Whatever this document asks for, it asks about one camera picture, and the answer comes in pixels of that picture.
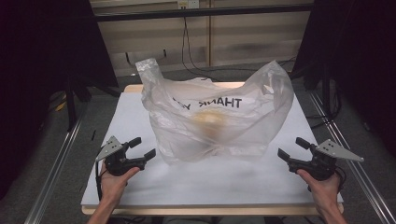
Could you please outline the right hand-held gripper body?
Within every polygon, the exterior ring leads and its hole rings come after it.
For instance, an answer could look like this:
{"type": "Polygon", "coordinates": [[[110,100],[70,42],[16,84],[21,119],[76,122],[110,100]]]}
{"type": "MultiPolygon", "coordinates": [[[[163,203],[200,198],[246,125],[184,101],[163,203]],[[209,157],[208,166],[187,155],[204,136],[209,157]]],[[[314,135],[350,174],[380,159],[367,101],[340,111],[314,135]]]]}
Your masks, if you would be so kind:
{"type": "Polygon", "coordinates": [[[298,170],[303,169],[318,181],[326,180],[335,173],[336,161],[338,159],[358,162],[364,161],[363,157],[356,155],[330,139],[318,146],[311,144],[308,150],[312,154],[312,159],[310,161],[301,161],[290,157],[290,161],[288,162],[289,171],[297,173],[298,170]]]}

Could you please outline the tan round food item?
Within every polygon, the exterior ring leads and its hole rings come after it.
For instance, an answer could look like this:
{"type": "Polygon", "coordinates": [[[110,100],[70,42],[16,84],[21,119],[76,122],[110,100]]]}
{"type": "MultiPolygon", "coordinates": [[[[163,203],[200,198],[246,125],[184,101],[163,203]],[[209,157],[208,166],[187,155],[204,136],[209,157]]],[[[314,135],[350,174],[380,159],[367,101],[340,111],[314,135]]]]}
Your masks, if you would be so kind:
{"type": "Polygon", "coordinates": [[[226,124],[226,118],[219,111],[206,110],[196,113],[193,117],[193,122],[203,136],[217,139],[226,124]]]}

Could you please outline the translucent white plastic bag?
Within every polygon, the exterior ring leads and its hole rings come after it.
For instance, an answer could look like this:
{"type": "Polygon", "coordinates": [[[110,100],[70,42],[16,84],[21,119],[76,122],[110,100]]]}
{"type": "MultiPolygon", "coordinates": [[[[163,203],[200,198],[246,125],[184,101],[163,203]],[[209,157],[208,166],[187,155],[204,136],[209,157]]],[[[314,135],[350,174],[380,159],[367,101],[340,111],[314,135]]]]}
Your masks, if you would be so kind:
{"type": "Polygon", "coordinates": [[[213,155],[261,156],[290,112],[294,93],[286,71],[272,61],[242,86],[226,88],[197,77],[174,81],[163,76],[154,59],[135,64],[143,83],[147,109],[158,149],[168,162],[199,161],[213,155]],[[217,139],[203,136],[196,113],[215,110],[226,124],[217,139]]]}

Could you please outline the metal floor rail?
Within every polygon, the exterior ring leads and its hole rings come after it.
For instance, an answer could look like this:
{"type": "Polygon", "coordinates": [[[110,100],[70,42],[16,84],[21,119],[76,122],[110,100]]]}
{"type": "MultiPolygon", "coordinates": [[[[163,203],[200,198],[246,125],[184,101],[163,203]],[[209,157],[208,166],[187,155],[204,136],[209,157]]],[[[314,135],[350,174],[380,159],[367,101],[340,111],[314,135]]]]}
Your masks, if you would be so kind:
{"type": "Polygon", "coordinates": [[[50,198],[56,187],[58,179],[64,168],[65,162],[67,161],[68,155],[74,145],[75,139],[78,136],[78,132],[81,126],[81,122],[85,117],[88,108],[88,103],[84,103],[78,112],[78,118],[75,124],[72,126],[71,130],[67,132],[67,135],[63,141],[60,151],[57,155],[55,162],[53,163],[49,175],[40,190],[39,195],[35,199],[33,207],[31,208],[24,224],[40,224],[45,211],[50,202],[50,198]]]}
{"type": "MultiPolygon", "coordinates": [[[[342,135],[336,123],[327,117],[327,114],[324,110],[324,103],[319,98],[318,94],[316,92],[310,93],[310,98],[318,113],[321,116],[323,116],[323,120],[325,122],[325,125],[329,133],[332,136],[332,139],[342,147],[345,147],[346,149],[350,149],[347,140],[342,135]]],[[[382,224],[396,224],[396,217],[389,210],[386,201],[384,200],[383,196],[379,193],[379,191],[373,184],[372,180],[364,171],[363,167],[361,166],[361,163],[358,161],[346,161],[346,164],[351,170],[357,182],[359,183],[362,191],[364,192],[371,206],[374,208],[377,216],[380,219],[380,222],[382,224]]]]}

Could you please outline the white table mat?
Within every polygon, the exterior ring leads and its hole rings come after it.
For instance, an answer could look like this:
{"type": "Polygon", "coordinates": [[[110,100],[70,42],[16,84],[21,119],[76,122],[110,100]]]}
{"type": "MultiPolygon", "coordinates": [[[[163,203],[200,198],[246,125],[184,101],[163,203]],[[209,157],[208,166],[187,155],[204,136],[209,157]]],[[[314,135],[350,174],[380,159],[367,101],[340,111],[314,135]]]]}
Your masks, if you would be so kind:
{"type": "Polygon", "coordinates": [[[120,205],[253,205],[308,204],[305,182],[289,171],[277,152],[309,161],[311,153],[295,144],[316,141],[297,100],[277,136],[257,158],[211,156],[200,161],[166,163],[158,154],[128,182],[120,205]]]}

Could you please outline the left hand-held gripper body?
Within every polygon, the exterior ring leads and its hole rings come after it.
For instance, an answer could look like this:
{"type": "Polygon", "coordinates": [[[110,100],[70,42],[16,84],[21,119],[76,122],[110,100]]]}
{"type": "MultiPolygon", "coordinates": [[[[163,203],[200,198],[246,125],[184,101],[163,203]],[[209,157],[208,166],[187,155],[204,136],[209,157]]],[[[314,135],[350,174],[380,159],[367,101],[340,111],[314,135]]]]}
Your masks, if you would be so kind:
{"type": "Polygon", "coordinates": [[[129,148],[128,142],[122,144],[114,135],[112,135],[102,146],[95,158],[95,161],[104,161],[106,169],[114,176],[124,175],[134,167],[144,170],[146,165],[144,157],[135,159],[126,158],[126,152],[129,148]]]}

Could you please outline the black metal stand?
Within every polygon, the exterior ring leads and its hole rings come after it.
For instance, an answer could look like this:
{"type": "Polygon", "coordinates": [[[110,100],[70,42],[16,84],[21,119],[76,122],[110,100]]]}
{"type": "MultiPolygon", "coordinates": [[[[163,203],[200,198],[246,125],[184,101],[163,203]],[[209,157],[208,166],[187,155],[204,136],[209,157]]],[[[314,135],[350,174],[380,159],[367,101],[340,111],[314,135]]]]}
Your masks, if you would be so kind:
{"type": "Polygon", "coordinates": [[[68,77],[66,82],[64,83],[64,91],[66,95],[66,105],[67,105],[67,114],[68,114],[67,131],[71,132],[78,120],[76,107],[75,107],[75,100],[74,100],[73,83],[71,77],[68,77]]]}

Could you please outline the black curtain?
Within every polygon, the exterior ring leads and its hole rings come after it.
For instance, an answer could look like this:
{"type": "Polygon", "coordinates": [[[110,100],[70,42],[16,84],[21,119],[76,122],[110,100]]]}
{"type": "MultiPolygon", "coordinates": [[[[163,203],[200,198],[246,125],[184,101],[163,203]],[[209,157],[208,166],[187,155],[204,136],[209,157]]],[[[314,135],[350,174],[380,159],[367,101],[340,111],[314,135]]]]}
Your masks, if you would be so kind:
{"type": "Polygon", "coordinates": [[[34,150],[50,97],[116,87],[90,0],[0,0],[0,200],[34,150]]]}
{"type": "Polygon", "coordinates": [[[314,0],[293,70],[333,77],[396,157],[396,0],[314,0]]]}

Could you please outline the white wall outlet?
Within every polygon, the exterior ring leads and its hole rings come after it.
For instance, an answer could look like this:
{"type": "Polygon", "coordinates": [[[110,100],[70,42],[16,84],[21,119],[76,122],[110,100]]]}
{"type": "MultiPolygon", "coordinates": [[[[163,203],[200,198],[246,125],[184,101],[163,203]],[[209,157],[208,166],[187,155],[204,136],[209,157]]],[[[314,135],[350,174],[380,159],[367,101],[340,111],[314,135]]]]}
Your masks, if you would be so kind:
{"type": "Polygon", "coordinates": [[[177,0],[179,9],[196,9],[200,7],[199,0],[177,0]]]}

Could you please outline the person's right hand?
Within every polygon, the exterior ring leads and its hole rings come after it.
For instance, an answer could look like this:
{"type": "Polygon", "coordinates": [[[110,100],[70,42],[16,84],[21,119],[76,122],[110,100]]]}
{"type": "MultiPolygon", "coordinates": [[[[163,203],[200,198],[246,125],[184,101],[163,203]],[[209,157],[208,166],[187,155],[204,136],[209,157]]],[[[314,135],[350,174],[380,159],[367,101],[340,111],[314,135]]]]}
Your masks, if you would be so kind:
{"type": "Polygon", "coordinates": [[[320,214],[330,214],[332,210],[338,207],[337,195],[340,183],[338,175],[332,175],[326,180],[318,181],[303,169],[298,170],[297,174],[311,189],[313,200],[320,214]]]}

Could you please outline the person's left hand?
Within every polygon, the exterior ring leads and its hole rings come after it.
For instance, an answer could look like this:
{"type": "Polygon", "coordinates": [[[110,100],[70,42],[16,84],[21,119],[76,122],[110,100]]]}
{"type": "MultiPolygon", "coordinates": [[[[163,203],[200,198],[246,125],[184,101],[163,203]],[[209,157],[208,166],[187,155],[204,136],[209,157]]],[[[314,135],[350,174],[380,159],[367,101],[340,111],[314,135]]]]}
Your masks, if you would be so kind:
{"type": "Polygon", "coordinates": [[[128,181],[139,171],[139,168],[134,167],[120,176],[110,174],[107,169],[102,171],[100,174],[102,184],[102,199],[100,204],[106,204],[112,207],[118,205],[128,181]]]}

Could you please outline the black horizontal bar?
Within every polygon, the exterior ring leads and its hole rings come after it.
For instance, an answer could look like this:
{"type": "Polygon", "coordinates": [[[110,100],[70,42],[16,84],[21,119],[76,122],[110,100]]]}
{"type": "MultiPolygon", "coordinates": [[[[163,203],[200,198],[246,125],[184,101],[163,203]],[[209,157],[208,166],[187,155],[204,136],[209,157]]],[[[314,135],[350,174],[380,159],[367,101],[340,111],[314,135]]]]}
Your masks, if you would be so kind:
{"type": "Polygon", "coordinates": [[[95,14],[92,18],[98,22],[103,21],[137,21],[155,19],[173,19],[205,16],[228,16],[262,13],[289,13],[311,11],[314,7],[310,4],[274,5],[257,7],[211,7],[195,9],[173,9],[145,12],[122,12],[95,14]]]}

